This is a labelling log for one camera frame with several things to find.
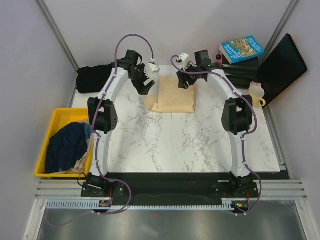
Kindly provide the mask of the small pink box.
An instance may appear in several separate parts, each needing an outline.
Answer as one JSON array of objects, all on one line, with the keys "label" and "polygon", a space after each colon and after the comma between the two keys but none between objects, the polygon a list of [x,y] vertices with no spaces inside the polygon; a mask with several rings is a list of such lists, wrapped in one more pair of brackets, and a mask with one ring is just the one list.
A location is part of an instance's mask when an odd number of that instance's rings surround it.
[{"label": "small pink box", "polygon": [[254,82],[254,81],[252,81],[251,83],[250,83],[250,86],[249,86],[250,88],[252,88],[252,87],[259,87],[259,88],[261,88],[262,87],[262,84],[261,83],[258,83],[258,82]]}]

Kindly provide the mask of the yellow ceramic mug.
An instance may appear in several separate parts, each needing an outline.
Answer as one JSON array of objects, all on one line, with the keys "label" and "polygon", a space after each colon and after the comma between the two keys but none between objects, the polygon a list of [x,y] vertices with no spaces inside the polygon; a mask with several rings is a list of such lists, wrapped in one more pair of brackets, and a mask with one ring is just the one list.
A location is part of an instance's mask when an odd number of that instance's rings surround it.
[{"label": "yellow ceramic mug", "polygon": [[252,105],[254,107],[264,107],[266,105],[264,99],[265,91],[262,87],[253,85],[248,89],[248,94],[252,98]]}]

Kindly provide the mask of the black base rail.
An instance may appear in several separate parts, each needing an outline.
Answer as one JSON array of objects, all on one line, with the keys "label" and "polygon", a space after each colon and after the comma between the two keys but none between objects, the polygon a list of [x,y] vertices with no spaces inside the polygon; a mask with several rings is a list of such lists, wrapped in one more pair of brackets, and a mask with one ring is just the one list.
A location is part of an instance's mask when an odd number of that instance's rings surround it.
[{"label": "black base rail", "polygon": [[106,178],[89,174],[82,185],[83,198],[108,198],[114,205],[132,207],[191,207],[221,205],[224,198],[259,196],[251,175],[231,173],[125,173]]}]

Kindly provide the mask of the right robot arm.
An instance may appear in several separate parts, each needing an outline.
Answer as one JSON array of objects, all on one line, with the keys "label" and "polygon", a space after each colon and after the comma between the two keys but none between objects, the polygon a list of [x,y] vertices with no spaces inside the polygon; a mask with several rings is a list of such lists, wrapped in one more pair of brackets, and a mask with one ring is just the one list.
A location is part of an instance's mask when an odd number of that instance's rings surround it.
[{"label": "right robot arm", "polygon": [[[231,145],[231,174],[236,179],[246,178],[250,174],[246,161],[246,135],[251,133],[255,116],[252,98],[236,89],[219,64],[211,61],[207,50],[195,53],[196,64],[191,63],[186,53],[171,58],[172,65],[178,70],[179,88],[188,89],[197,80],[203,79],[221,95],[224,100],[221,123]],[[173,59],[182,64],[182,68],[175,66]]]}]

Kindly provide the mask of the cream yellow t-shirt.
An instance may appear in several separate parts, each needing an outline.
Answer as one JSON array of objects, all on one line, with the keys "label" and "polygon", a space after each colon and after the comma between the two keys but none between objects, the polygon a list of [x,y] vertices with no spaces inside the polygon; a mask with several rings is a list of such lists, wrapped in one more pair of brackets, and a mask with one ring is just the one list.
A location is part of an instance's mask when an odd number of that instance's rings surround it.
[{"label": "cream yellow t-shirt", "polygon": [[197,89],[178,87],[178,78],[160,76],[157,92],[142,99],[147,110],[156,113],[191,113],[195,112]]}]

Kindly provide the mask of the black flat panel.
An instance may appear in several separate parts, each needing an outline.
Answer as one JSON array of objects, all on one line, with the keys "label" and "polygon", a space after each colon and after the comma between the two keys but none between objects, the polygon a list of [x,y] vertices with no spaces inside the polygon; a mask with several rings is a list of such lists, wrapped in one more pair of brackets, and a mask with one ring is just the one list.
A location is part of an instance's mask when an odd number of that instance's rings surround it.
[{"label": "black flat panel", "polygon": [[307,71],[292,36],[287,33],[260,65],[254,82],[261,84],[268,105]]}]

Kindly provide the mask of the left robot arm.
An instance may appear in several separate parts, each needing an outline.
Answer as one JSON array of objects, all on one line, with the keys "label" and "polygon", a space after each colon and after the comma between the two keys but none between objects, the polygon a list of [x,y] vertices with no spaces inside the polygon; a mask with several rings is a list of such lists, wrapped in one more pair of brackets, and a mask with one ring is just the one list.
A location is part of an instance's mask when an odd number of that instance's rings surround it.
[{"label": "left robot arm", "polygon": [[115,101],[124,84],[131,81],[141,96],[148,95],[155,85],[155,81],[150,77],[158,73],[160,68],[155,63],[154,54],[151,54],[148,63],[138,61],[142,61],[142,56],[134,50],[128,50],[125,57],[116,59],[102,90],[97,97],[90,97],[87,101],[88,118],[94,139],[94,156],[88,174],[90,179],[104,178],[109,173],[110,140],[118,124]]}]

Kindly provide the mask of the yellow plastic bin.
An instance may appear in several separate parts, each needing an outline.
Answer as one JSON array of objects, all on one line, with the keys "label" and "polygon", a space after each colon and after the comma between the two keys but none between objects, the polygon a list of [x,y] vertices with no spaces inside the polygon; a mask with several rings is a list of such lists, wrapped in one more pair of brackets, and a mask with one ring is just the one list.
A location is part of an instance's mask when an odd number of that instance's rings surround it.
[{"label": "yellow plastic bin", "polygon": [[93,148],[89,154],[90,160],[85,166],[85,172],[80,174],[68,174],[66,171],[56,173],[45,173],[45,159],[49,140],[60,129],[72,122],[85,122],[90,125],[88,119],[88,110],[86,108],[57,108],[52,115],[42,149],[34,170],[34,175],[38,178],[73,178],[86,176],[91,168]]}]

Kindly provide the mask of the folded black t-shirt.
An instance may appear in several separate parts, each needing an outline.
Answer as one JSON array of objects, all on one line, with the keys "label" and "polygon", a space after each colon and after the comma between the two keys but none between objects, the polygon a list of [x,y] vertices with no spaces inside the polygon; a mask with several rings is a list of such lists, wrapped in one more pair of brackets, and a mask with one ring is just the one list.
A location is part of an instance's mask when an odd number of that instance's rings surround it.
[{"label": "folded black t-shirt", "polygon": [[99,93],[110,82],[115,63],[82,67],[77,70],[75,89],[80,94]]}]

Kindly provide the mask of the colourful treehouse book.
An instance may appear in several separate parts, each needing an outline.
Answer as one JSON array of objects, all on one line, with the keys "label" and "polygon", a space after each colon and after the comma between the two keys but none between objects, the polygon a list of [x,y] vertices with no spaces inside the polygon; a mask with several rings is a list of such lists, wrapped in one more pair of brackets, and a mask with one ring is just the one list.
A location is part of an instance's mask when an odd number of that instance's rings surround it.
[{"label": "colourful treehouse book", "polygon": [[252,35],[222,43],[219,51],[230,64],[258,58],[265,54],[264,49]]}]

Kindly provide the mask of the black box with knobs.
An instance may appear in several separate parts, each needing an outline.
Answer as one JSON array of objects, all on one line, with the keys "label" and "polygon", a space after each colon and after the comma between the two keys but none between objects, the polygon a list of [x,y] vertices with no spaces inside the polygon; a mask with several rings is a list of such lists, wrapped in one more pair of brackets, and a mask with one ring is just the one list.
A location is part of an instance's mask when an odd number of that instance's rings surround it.
[{"label": "black box with knobs", "polygon": [[248,89],[250,84],[256,81],[259,70],[257,57],[234,64],[230,64],[221,52],[215,58],[224,74],[236,88]]}]

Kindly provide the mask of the navy blue t-shirt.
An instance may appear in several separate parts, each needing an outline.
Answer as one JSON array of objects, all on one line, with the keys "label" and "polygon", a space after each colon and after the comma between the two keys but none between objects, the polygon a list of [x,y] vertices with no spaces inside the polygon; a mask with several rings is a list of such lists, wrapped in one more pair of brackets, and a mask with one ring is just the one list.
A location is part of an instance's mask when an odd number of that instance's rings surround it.
[{"label": "navy blue t-shirt", "polygon": [[92,127],[86,122],[71,122],[49,139],[44,172],[53,174],[73,169],[88,152]]}]

